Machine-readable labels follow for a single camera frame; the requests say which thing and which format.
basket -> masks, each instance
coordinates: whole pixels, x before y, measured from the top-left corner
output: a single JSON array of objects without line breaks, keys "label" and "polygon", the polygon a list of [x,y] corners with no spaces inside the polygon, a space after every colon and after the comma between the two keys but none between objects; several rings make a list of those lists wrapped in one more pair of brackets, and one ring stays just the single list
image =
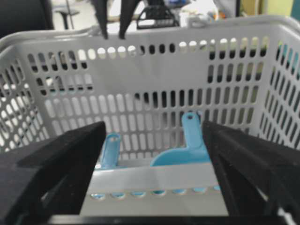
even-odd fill
[{"label": "basket", "polygon": [[126,40],[98,33],[32,31],[0,41],[2,152],[100,120],[122,137],[119,164],[127,168],[95,171],[82,214],[226,215],[211,164],[145,166],[184,146],[188,111],[300,148],[295,20],[193,22]]}]

basket hole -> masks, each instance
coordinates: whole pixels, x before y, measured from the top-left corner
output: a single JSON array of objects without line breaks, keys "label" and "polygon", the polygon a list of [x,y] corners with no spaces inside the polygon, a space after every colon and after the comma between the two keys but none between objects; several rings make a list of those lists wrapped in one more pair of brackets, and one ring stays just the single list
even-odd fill
[{"label": "basket hole", "polygon": [[76,63],[76,58],[75,58],[75,54],[73,51],[69,51],[69,60],[71,63],[71,66],[73,69],[77,69],[77,63]]},{"label": "basket hole", "polygon": [[105,199],[105,194],[90,194],[92,199],[103,200]]},{"label": "basket hole", "polygon": [[243,37],[240,42],[240,58],[244,58],[247,51],[248,38]]},{"label": "basket hole", "polygon": [[199,194],[203,194],[207,191],[206,187],[195,187],[193,188],[193,191]]},{"label": "basket hole", "polygon": [[161,54],[164,54],[164,53],[165,53],[165,45],[164,45],[164,44],[159,45],[159,52],[160,52]]},{"label": "basket hole", "polygon": [[104,48],[98,48],[97,53],[100,59],[104,60],[106,58],[106,50]]},{"label": "basket hole", "polygon": [[181,53],[187,53],[187,51],[188,51],[187,43],[184,42],[184,41],[181,41],[181,42],[179,43],[179,49],[180,49],[180,52],[181,52]]},{"label": "basket hole", "polygon": [[276,51],[276,61],[278,61],[279,59],[279,55],[280,55],[280,51],[281,51],[281,48],[282,48],[282,41],[279,41],[278,42],[278,45],[277,45],[277,51]]},{"label": "basket hole", "polygon": [[233,78],[233,64],[229,64],[227,67],[227,76],[226,76],[226,81],[231,82]]},{"label": "basket hole", "polygon": [[228,42],[226,38],[220,40],[220,59],[224,59],[228,48]]},{"label": "basket hole", "polygon": [[164,196],[166,194],[166,191],[159,190],[159,191],[153,191],[152,193],[157,196]]},{"label": "basket hole", "polygon": [[117,199],[123,199],[125,197],[124,193],[111,193],[111,197],[117,198]]},{"label": "basket hole", "polygon": [[176,189],[172,191],[172,193],[176,195],[184,195],[186,192],[187,192],[186,189]]},{"label": "basket hole", "polygon": [[144,55],[146,53],[145,46],[141,45],[139,48],[139,54]]},{"label": "basket hole", "polygon": [[155,46],[154,46],[154,45],[150,45],[150,46],[149,46],[149,53],[150,53],[151,55],[155,54]]},{"label": "basket hole", "polygon": [[248,64],[248,66],[247,66],[246,81],[250,81],[251,80],[252,71],[253,71],[253,63],[250,62]]},{"label": "basket hole", "polygon": [[214,66],[209,65],[208,67],[208,77],[207,77],[207,82],[212,83],[213,81],[213,74],[214,74]]},{"label": "basket hole", "polygon": [[131,45],[131,46],[128,47],[128,54],[131,57],[136,56],[136,48],[133,45]]},{"label": "basket hole", "polygon": [[221,191],[221,188],[220,188],[219,185],[214,186],[213,189],[214,189],[215,191]]},{"label": "basket hole", "polygon": [[169,51],[170,51],[170,53],[174,53],[175,52],[175,44],[171,43],[169,45]]},{"label": "basket hole", "polygon": [[131,192],[131,195],[134,196],[134,197],[142,198],[146,195],[146,192],[134,191],[134,192]]},{"label": "basket hole", "polygon": [[107,49],[107,53],[108,53],[108,55],[109,55],[109,57],[110,57],[111,59],[115,59],[116,56],[117,56],[117,54],[116,54],[116,49],[115,49],[114,47],[109,47],[109,48]]},{"label": "basket hole", "polygon": [[264,57],[267,54],[267,50],[269,48],[269,38],[265,36],[262,39],[262,45],[261,45],[261,57]]},{"label": "basket hole", "polygon": [[33,57],[33,54],[29,54],[27,56],[27,58],[28,58],[28,61],[29,61],[29,64],[31,66],[32,71],[34,73],[37,73],[38,72],[38,67],[37,67],[37,63],[36,63],[36,61],[35,61],[35,59]]},{"label": "basket hole", "polygon": [[200,41],[199,46],[200,46],[200,50],[201,51],[206,51],[206,49],[207,49],[207,41],[205,41],[205,40]]},{"label": "basket hole", "polygon": [[118,48],[118,53],[121,58],[125,58],[126,57],[126,48],[124,46],[120,46]]},{"label": "basket hole", "polygon": [[214,60],[216,56],[216,41],[212,39],[209,46],[210,60]]},{"label": "basket hole", "polygon": [[282,56],[281,56],[281,62],[280,62],[281,65],[283,65],[286,55],[287,55],[287,45],[285,44],[283,47]]},{"label": "basket hole", "polygon": [[44,71],[44,72],[47,72],[47,71],[48,71],[48,66],[47,66],[47,64],[46,64],[46,59],[45,59],[44,54],[39,53],[37,56],[38,56],[38,59],[39,59],[39,61],[40,61],[40,63],[41,63],[41,66],[42,66],[43,71]]},{"label": "basket hole", "polygon": [[224,66],[223,66],[223,64],[220,64],[217,68],[217,82],[218,83],[222,82],[223,70],[224,70]]},{"label": "basket hole", "polygon": [[80,61],[86,60],[85,51],[83,49],[78,50],[78,58]]},{"label": "basket hole", "polygon": [[238,64],[238,68],[237,68],[237,71],[236,71],[236,81],[237,82],[240,82],[242,80],[243,66],[244,65],[242,63]]},{"label": "basket hole", "polygon": [[258,45],[258,37],[253,37],[251,41],[251,47],[250,47],[250,57],[253,58],[256,55],[256,49]]},{"label": "basket hole", "polygon": [[191,41],[188,45],[189,45],[190,52],[192,53],[196,52],[197,42]]},{"label": "basket hole", "polygon": [[90,59],[90,60],[96,59],[96,52],[95,52],[95,50],[92,49],[92,48],[90,48],[90,49],[88,50],[88,56],[89,56],[89,59]]},{"label": "basket hole", "polygon": [[238,45],[238,41],[236,38],[231,38],[230,40],[230,46],[229,46],[229,57],[230,59],[233,59],[235,57],[235,50]]},{"label": "basket hole", "polygon": [[295,73],[295,70],[296,70],[296,67],[297,67],[297,64],[298,64],[298,59],[299,59],[299,54],[298,54],[298,52],[296,52],[295,56],[294,56],[293,63],[292,63],[292,70],[291,70],[292,75],[294,75],[294,73]]}]

basket rim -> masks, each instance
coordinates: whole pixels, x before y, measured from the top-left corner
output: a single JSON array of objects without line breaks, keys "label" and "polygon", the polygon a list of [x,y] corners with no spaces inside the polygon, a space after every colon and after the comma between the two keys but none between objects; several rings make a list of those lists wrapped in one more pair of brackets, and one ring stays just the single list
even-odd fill
[{"label": "basket rim", "polygon": [[[260,16],[249,16],[249,17],[238,17],[238,18],[229,18],[221,21],[213,21],[208,24],[205,24],[201,27],[187,27],[180,29],[208,29],[208,28],[218,28],[218,27],[236,27],[236,26],[246,26],[253,24],[278,24],[283,25],[293,30],[297,31],[300,34],[300,22],[296,19],[291,18],[290,16],[283,15],[260,15]],[[166,28],[164,31],[174,31],[179,28]],[[128,37],[135,34],[147,34],[147,33],[160,33],[162,29],[147,29],[147,30],[137,30],[127,34]],[[4,51],[7,47],[15,45],[25,41],[39,40],[39,39],[64,39],[64,38],[84,38],[84,37],[102,37],[100,28],[98,25],[91,26],[90,28],[85,28],[82,30],[38,30],[38,31],[21,31],[7,35],[0,39],[0,53]],[[118,34],[110,34],[111,39],[118,38]]]}]

hanging hole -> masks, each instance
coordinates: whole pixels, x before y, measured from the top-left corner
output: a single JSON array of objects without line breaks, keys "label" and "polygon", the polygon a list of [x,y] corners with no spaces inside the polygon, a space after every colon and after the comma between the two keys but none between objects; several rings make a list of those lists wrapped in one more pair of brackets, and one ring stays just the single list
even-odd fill
[{"label": "hanging hole", "polygon": [[98,48],[97,53],[100,59],[104,60],[106,58],[106,50],[104,48]]},{"label": "hanging hole", "polygon": [[131,45],[131,46],[128,47],[128,54],[131,57],[136,56],[136,48],[133,45]]},{"label": "hanging hole", "polygon": [[107,53],[108,53],[108,55],[109,55],[109,57],[110,57],[111,59],[115,59],[116,56],[117,56],[117,54],[116,54],[116,49],[115,49],[114,47],[109,47],[109,48],[107,49]]}]

blue object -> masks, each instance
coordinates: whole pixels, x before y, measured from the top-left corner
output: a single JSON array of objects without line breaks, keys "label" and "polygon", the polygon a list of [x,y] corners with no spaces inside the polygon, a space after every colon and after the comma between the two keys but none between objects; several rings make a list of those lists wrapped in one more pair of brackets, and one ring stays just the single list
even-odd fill
[{"label": "blue object", "polygon": [[151,166],[210,162],[198,115],[194,112],[187,112],[182,115],[181,121],[187,146],[160,153],[152,160]]},{"label": "blue object", "polygon": [[108,135],[105,139],[103,153],[100,159],[101,170],[117,167],[120,153],[121,136],[116,133]]}]

